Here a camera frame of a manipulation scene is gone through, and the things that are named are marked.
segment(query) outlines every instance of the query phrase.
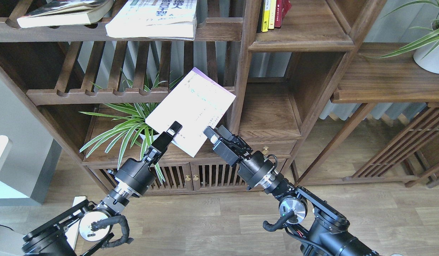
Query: book spine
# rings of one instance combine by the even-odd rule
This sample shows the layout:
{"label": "book spine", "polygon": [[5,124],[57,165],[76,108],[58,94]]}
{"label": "book spine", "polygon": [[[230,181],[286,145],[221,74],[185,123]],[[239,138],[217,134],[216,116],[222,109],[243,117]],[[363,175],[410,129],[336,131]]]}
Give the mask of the book spine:
{"label": "book spine", "polygon": [[281,28],[281,23],[283,20],[282,16],[283,0],[276,0],[275,8],[275,28]]}
{"label": "book spine", "polygon": [[269,30],[270,1],[271,1],[271,0],[265,0],[265,5],[263,6],[263,13],[262,13],[262,32],[267,32],[267,31]]}
{"label": "book spine", "polygon": [[275,29],[276,0],[270,0],[269,29]]}
{"label": "book spine", "polygon": [[292,5],[290,0],[283,0],[283,9],[281,10],[281,21],[284,16],[286,16],[287,12],[291,9]]}
{"label": "book spine", "polygon": [[262,0],[260,4],[259,20],[257,21],[256,33],[262,32],[262,15],[264,13],[264,5],[265,5],[265,0]]}

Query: book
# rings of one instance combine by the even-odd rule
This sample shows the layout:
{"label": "book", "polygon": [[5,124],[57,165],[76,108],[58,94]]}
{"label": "book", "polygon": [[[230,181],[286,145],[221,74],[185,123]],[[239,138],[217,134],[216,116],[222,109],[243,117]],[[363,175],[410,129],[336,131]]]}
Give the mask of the book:
{"label": "book", "polygon": [[262,32],[262,15],[264,13],[264,5],[265,5],[265,0],[261,0],[260,9],[259,9],[259,19],[257,20],[256,33]]}
{"label": "book", "polygon": [[194,40],[197,0],[129,0],[106,24],[110,37]]}
{"label": "book", "polygon": [[53,0],[19,17],[21,28],[92,24],[111,9],[114,0]]}
{"label": "book", "polygon": [[286,16],[291,7],[292,5],[290,0],[276,0],[275,28],[281,28],[283,18]]}
{"label": "book", "polygon": [[269,30],[270,1],[271,0],[265,0],[265,4],[262,6],[262,32],[267,32]]}
{"label": "book", "polygon": [[275,29],[276,0],[270,0],[269,29]]}
{"label": "book", "polygon": [[158,133],[166,131],[174,121],[179,122],[182,129],[172,143],[195,157],[207,139],[205,128],[215,127],[234,99],[234,94],[193,68],[145,122]]}

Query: cabinet door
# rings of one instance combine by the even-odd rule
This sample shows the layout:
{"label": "cabinet door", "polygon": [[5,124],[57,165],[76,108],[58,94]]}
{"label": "cabinet door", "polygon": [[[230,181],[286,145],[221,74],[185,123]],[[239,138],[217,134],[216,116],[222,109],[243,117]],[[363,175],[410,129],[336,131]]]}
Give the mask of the cabinet door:
{"label": "cabinet door", "polygon": [[[286,159],[279,159],[282,166]],[[226,162],[218,164],[191,163],[194,191],[202,192],[234,192],[246,191],[247,184],[238,176],[239,167],[231,167]],[[252,188],[252,191],[262,191],[262,187]]]}
{"label": "cabinet door", "polygon": [[158,179],[148,189],[147,193],[171,193],[186,192],[193,190],[193,179],[191,177],[190,164],[188,162],[172,166],[160,165],[166,181],[159,182]]}

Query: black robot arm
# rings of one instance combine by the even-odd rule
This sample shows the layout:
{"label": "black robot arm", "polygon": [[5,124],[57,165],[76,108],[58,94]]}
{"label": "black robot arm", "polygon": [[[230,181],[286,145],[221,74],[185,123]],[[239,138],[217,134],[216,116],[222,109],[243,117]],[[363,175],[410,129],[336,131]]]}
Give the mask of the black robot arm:
{"label": "black robot arm", "polygon": [[[73,206],[59,216],[28,233],[24,239],[22,250],[25,255],[75,256],[65,236],[67,228],[75,222],[80,222],[79,232],[87,241],[99,241],[83,256],[91,255],[99,248],[108,248],[131,243],[130,227],[123,209],[130,202],[131,196],[142,196],[155,181],[156,174],[150,170],[166,152],[174,136],[182,126],[174,122],[145,151],[141,161],[128,159],[114,173],[117,186],[109,191],[107,196],[96,206],[87,200]],[[120,224],[122,237],[113,242],[112,225]]]}
{"label": "black robot arm", "polygon": [[[283,174],[276,171],[275,164],[260,151],[253,150],[240,136],[233,135],[224,126],[207,127],[204,131],[213,143],[215,151],[231,166],[238,164],[238,175],[253,188],[261,185],[265,193],[271,193],[279,202],[281,218],[274,224],[263,222],[263,228],[273,232],[286,232],[301,242],[304,256],[378,256],[379,254],[363,244],[348,232],[349,221],[326,201],[301,186],[294,186]],[[315,221],[307,230],[300,222],[307,213],[306,203],[314,207]]]}

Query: yellow book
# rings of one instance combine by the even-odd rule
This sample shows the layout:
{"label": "yellow book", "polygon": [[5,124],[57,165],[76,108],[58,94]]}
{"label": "yellow book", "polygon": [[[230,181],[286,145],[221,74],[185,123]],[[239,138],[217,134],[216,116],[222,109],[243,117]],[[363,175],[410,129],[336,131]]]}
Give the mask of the yellow book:
{"label": "yellow book", "polygon": [[262,32],[267,32],[269,30],[269,19],[270,19],[270,2],[271,0],[265,0],[265,4],[262,7]]}
{"label": "yellow book", "polygon": [[270,0],[269,29],[275,29],[276,0]]}

